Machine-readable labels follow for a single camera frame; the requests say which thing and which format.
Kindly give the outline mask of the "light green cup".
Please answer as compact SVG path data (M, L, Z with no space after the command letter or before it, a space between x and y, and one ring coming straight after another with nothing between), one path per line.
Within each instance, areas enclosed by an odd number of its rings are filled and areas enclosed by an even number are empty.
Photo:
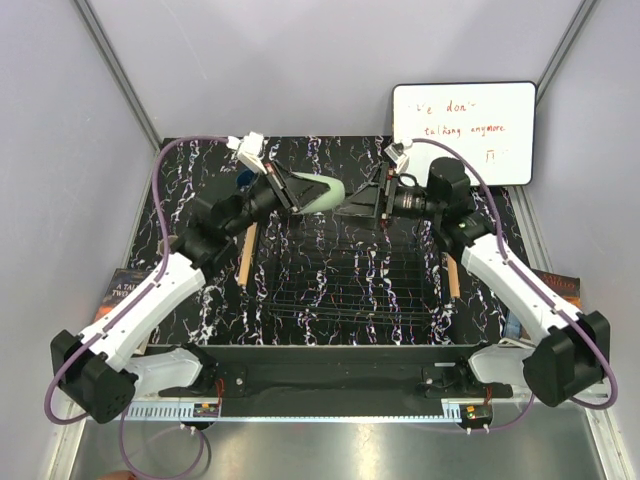
M293 172L292 186L299 205L298 215L333 210L345 199L345 186L337 178Z

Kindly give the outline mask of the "dark blue mug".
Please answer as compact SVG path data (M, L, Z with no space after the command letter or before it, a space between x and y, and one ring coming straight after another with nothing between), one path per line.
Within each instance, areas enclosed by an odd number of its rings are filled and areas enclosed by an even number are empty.
M256 180L258 174L246 169L236 178L236 187L239 191L246 191Z

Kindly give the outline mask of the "beige mug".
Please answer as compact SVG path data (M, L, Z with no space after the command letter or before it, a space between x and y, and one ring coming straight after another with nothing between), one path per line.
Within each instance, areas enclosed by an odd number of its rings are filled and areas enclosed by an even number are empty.
M169 235L167 240L169 247L172 247L177 240L178 240L177 235ZM156 253L159 256L163 256L165 254L164 250L165 250L165 241L161 239L157 244Z

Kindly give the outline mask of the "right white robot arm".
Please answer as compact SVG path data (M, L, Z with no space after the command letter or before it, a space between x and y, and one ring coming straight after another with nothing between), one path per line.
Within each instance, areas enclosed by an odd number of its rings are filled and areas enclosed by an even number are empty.
M498 221L475 208L463 163L441 157L425 186L382 165L376 177L348 196L336 212L361 228L395 219L426 220L439 250L484 284L516 316L531 346L493 344L475 351L454 371L454 384L476 396L489 384L528 388L555 407L607 379L610 324L599 312L583 313L548 287L507 248Z

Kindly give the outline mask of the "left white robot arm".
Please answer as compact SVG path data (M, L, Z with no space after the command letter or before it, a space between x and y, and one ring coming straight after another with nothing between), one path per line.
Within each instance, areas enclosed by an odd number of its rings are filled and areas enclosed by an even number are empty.
M136 356L143 340L185 299L237 257L235 239L274 212L305 215L334 209L345 198L333 177L292 172L278 162L246 182L210 185L193 199L186 230L167 243L159 265L106 315L77 335L51 341L52 386L99 424L112 421L138 398L183 388L203 396L214 389L217 361L194 344Z

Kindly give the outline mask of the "black marble mat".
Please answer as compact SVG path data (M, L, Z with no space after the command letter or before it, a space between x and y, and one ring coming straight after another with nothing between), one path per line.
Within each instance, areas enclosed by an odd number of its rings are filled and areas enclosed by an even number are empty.
M266 153L291 170L340 179L357 190L386 157L387 137L272 137ZM221 144L179 145L163 161L159 196L171 234L185 230L193 199L210 185L235 183L241 164ZM252 303L249 281L237 284L239 260L232 259L217 277L181 303L150 335L152 345L430 345L498 342L507 307L481 281L458 267L460 297L452 298L428 325L364 326L313 321L280 326L261 317Z

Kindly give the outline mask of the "white whiteboard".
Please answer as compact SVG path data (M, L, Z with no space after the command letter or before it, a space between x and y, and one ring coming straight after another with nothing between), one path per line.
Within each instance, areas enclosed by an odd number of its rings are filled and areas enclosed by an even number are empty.
M437 141L461 154L489 186L526 185L536 94L531 81L397 85L393 140Z

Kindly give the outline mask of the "Tale of Two Cities book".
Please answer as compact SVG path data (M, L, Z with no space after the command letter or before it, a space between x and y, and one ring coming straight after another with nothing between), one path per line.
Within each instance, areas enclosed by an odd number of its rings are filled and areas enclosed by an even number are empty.
M94 321L109 314L122 300L131 294L148 276L149 271L116 269L96 312Z

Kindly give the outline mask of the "books at right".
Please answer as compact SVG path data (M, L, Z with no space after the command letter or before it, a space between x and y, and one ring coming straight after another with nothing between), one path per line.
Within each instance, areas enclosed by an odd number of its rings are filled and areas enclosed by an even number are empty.
M564 300L574 305L576 308L582 308L580 295L580 279L569 277L543 270L533 269L532 272L539 277L545 285L547 285L555 294L561 296ZM506 323L503 330L503 338L530 343L531 338L519 319L512 311L508 312Z

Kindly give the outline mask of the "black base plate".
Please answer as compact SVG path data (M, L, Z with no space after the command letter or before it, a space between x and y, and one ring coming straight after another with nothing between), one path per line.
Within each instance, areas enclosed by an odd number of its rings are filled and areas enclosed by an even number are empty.
M418 420L441 416L477 346L205 347L224 383L225 420Z

